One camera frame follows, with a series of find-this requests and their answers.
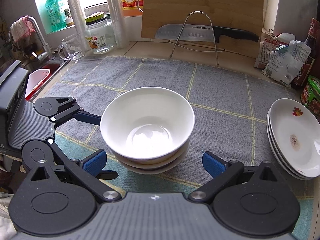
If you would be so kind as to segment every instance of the glass mug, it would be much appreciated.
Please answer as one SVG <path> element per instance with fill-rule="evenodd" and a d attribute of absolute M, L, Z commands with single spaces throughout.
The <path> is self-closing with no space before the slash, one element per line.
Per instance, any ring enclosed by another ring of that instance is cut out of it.
<path fill-rule="evenodd" d="M 65 55 L 60 54 L 60 50 L 62 49 L 63 54 L 68 55 L 68 57 L 64 57 Z M 84 56 L 84 53 L 81 49 L 81 35 L 80 34 L 72 34 L 66 38 L 64 38 L 61 44 L 58 47 L 58 54 L 64 60 L 79 60 Z"/>

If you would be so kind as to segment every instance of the plastic bag roll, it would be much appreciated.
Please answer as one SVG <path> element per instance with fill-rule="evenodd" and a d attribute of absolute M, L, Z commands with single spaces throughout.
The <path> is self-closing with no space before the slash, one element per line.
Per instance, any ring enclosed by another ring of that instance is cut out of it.
<path fill-rule="evenodd" d="M 107 0 L 118 49 L 129 46 L 120 0 Z"/>
<path fill-rule="evenodd" d="M 85 13 L 84 9 L 80 5 L 80 0 L 68 0 L 73 23 L 76 27 L 76 32 L 81 35 L 82 49 L 88 51 L 91 49 L 89 43 L 85 39 L 84 32 L 87 28 L 85 25 Z"/>

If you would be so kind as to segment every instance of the kitchen knife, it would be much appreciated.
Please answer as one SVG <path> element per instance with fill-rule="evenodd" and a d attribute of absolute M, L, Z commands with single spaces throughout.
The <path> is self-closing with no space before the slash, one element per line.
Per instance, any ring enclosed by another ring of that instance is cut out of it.
<path fill-rule="evenodd" d="M 177 40 L 182 26 L 182 24 L 166 24 L 157 30 L 155 39 Z M 257 34 L 240 29 L 214 26 L 213 30 L 217 43 L 219 43 L 221 35 L 225 35 L 238 40 L 249 40 L 255 42 L 258 42 L 260 39 L 260 37 Z M 186 24 L 183 28 L 179 40 L 213 42 L 211 26 Z"/>

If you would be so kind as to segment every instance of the silver bolt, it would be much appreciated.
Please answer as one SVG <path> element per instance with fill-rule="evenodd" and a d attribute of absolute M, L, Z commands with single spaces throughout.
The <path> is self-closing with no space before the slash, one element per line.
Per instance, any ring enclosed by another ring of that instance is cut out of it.
<path fill-rule="evenodd" d="M 191 192 L 190 196 L 193 198 L 193 199 L 204 199 L 206 197 L 206 194 L 203 192 L 203 191 L 194 191 L 194 192 Z"/>
<path fill-rule="evenodd" d="M 113 190 L 108 190 L 105 193 L 103 193 L 103 197 L 106 199 L 115 199 L 118 197 L 118 195 L 119 193 Z"/>

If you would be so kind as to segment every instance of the stacked bowl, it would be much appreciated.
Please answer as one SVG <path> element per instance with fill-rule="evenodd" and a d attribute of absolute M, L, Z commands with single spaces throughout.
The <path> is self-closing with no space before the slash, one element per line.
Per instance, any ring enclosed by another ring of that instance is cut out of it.
<path fill-rule="evenodd" d="M 276 100 L 267 116 L 271 150 L 293 177 L 308 180 L 320 175 L 320 124 L 302 104 Z"/>
<path fill-rule="evenodd" d="M 114 99 L 100 122 L 104 141 L 128 170 L 158 174 L 186 156 L 195 115 L 180 94 L 160 87 L 130 90 Z"/>

